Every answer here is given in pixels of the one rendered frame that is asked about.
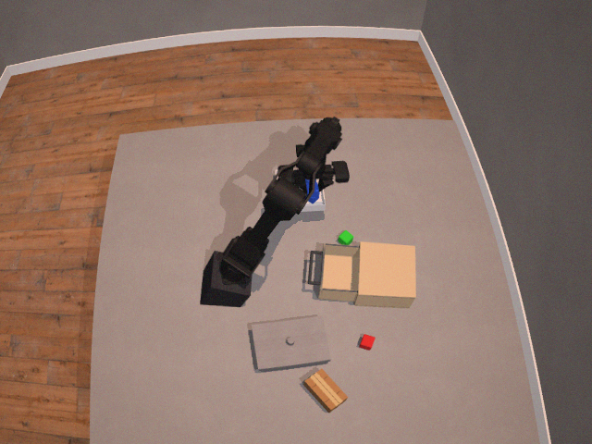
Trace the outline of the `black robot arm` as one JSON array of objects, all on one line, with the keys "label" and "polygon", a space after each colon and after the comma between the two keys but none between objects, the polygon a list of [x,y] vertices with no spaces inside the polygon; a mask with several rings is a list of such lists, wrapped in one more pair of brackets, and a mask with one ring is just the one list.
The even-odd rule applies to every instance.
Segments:
[{"label": "black robot arm", "polygon": [[[247,227],[240,236],[230,241],[223,252],[222,262],[219,262],[219,267],[224,285],[246,283],[245,277],[250,278],[263,260],[264,251],[269,243],[268,236],[279,221],[291,220],[295,214],[299,214],[314,193],[316,172],[325,162],[327,154],[332,149],[335,150],[342,140],[340,138],[342,135],[341,125],[338,118],[325,117],[317,124],[318,122],[315,122],[309,128],[311,136],[305,144],[296,145],[298,159],[282,167],[265,190],[265,193],[267,193],[263,200],[265,211],[254,228]],[[311,176],[309,178],[308,195],[279,176],[279,174],[295,166]]]}]

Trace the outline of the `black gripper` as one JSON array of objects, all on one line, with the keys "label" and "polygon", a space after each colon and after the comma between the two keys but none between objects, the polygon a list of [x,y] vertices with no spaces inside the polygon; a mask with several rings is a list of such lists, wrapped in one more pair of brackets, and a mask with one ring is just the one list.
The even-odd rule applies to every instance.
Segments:
[{"label": "black gripper", "polygon": [[[320,167],[318,172],[315,174],[315,179],[319,179],[318,181],[318,189],[319,192],[322,191],[324,188],[328,187],[329,185],[334,184],[333,177],[335,175],[335,181],[337,183],[344,183],[348,182],[350,179],[349,169],[347,163],[345,161],[333,161],[332,162],[333,168],[331,165],[326,165],[326,160],[323,165]],[[327,168],[326,168],[327,166]],[[311,176],[307,175],[300,169],[294,169],[299,171],[293,171],[290,169],[285,171],[279,176],[285,178],[298,188],[302,189],[307,193],[306,182],[305,180],[309,180]],[[324,174],[325,173],[325,174]],[[335,173],[335,174],[334,174]]]}]

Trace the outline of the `brown cardboard box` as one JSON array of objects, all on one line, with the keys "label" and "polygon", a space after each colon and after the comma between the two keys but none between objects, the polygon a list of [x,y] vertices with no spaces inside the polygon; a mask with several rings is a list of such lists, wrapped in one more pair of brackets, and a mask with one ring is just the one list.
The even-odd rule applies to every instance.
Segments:
[{"label": "brown cardboard box", "polygon": [[348,396],[338,387],[338,385],[320,369],[304,381],[304,386],[319,401],[319,403],[328,411],[335,410]]}]

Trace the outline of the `green block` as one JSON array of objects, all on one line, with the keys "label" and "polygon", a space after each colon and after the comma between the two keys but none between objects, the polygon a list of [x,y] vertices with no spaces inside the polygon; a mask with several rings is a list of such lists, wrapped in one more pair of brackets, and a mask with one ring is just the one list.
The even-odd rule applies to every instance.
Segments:
[{"label": "green block", "polygon": [[339,235],[338,242],[342,245],[349,245],[352,243],[352,240],[353,240],[352,234],[350,232],[348,232],[347,230],[345,230]]}]

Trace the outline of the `red block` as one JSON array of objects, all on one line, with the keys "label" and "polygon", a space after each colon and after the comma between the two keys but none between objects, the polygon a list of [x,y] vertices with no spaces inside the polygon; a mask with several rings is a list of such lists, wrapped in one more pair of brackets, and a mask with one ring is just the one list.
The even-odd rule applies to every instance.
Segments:
[{"label": "red block", "polygon": [[373,346],[374,340],[375,337],[364,334],[359,347],[370,351]]}]

